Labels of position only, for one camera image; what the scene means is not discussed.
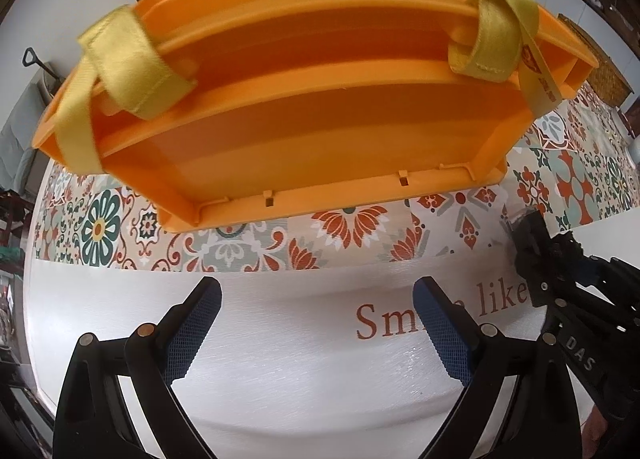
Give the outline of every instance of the patterned tile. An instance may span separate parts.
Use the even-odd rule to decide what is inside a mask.
[[[566,229],[561,222],[564,218],[564,201],[558,192],[546,150],[514,147],[507,161],[509,166],[502,187],[508,193],[508,216],[534,206],[543,214],[551,235]]]
[[[298,245],[304,241],[305,249],[324,261],[325,267],[391,261],[393,246],[405,240],[407,230],[418,237],[404,201],[316,212],[289,218],[285,223],[290,240],[295,238]],[[420,240],[427,236],[419,235],[414,249],[420,249]],[[292,253],[289,261],[295,261],[294,257]]]
[[[603,112],[607,105],[598,98],[597,94],[591,88],[591,84],[589,82],[585,82],[580,89],[578,89],[577,95],[575,97],[575,102],[580,104],[581,107],[585,109],[591,110],[595,113]]]
[[[616,158],[605,158],[605,160],[607,167],[605,182],[610,197],[617,202],[620,208],[618,211],[631,210],[634,206],[631,199],[631,192],[620,163]]]
[[[118,189],[122,221],[111,267],[180,271],[184,234],[168,233],[158,224],[156,208],[140,194],[123,186]]]
[[[407,200],[415,226],[426,239],[420,241],[424,251],[417,256],[469,253],[509,243],[504,217],[506,199],[506,190],[495,185]]]
[[[613,200],[607,187],[607,163],[599,153],[585,152],[580,155],[587,176],[593,183],[593,197],[598,206],[600,219],[620,213],[620,205]]]
[[[185,233],[173,253],[181,271],[280,271],[287,242],[286,220],[263,221]]]
[[[564,119],[575,149],[579,152],[593,150],[595,140],[587,126],[585,126],[584,115],[579,111],[578,105],[573,100],[565,100],[556,107],[556,112]]]
[[[631,165],[626,156],[624,158],[617,158],[616,161],[625,176],[629,194],[631,195],[631,206],[636,208],[640,206],[640,175],[638,174],[638,169],[634,165]]]
[[[542,149],[542,142],[540,142],[540,133],[535,124],[531,124],[527,132],[519,139],[515,147],[522,147],[523,149]]]
[[[556,111],[536,119],[534,122],[543,149],[568,149],[577,150],[574,141],[569,134],[564,119]]]
[[[61,206],[42,208],[40,221],[36,225],[35,257],[45,261],[56,260],[56,248],[60,238],[63,209]]]
[[[66,168],[60,168],[59,174],[53,183],[52,193],[50,194],[48,208],[60,206],[70,199],[69,185],[73,174],[66,171]]]
[[[93,266],[108,266],[113,262],[121,219],[122,199],[117,189],[104,190],[88,202],[76,229],[79,262]]]
[[[577,152],[550,150],[549,165],[556,176],[558,192],[564,200],[564,210],[570,228],[600,219],[594,198],[595,187]]]
[[[90,199],[90,197],[74,197],[61,207],[62,220],[60,236],[56,242],[56,262],[81,263],[79,233],[90,206]]]

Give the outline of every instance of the blue textured gripper pad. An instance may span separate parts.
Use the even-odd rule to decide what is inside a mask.
[[[166,349],[166,368],[162,373],[165,384],[186,376],[200,345],[209,332],[222,303],[219,285],[210,285],[200,297]]]
[[[422,279],[414,284],[414,309],[449,376],[468,386],[473,375],[470,350]]]

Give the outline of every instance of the wicker basket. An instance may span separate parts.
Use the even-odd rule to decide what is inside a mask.
[[[629,82],[589,33],[562,14],[558,15],[558,19],[562,20],[591,49],[600,62],[600,67],[591,71],[587,78],[594,92],[608,106],[620,107],[632,91]]]

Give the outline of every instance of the gray cushion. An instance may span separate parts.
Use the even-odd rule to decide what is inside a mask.
[[[36,84],[29,84],[0,131],[0,188],[23,192],[35,155],[31,138],[44,109]]]
[[[14,192],[17,192],[20,195],[24,194],[24,187],[27,184],[29,171],[31,170],[31,165],[33,165],[33,158],[35,158],[37,152],[38,151],[36,149],[31,149],[30,147],[22,153],[20,163],[18,163],[12,188]]]

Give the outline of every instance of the yellow strap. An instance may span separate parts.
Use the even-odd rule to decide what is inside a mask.
[[[520,90],[534,117],[562,101],[560,90],[535,43],[538,4],[535,0],[466,0],[478,7],[478,37],[473,47],[449,44],[455,73],[504,82],[518,68]]]
[[[113,10],[78,40],[84,56],[58,105],[56,140],[70,171],[100,174],[91,123],[91,94],[97,78],[121,109],[143,120],[170,108],[195,84],[164,63],[128,6]]]

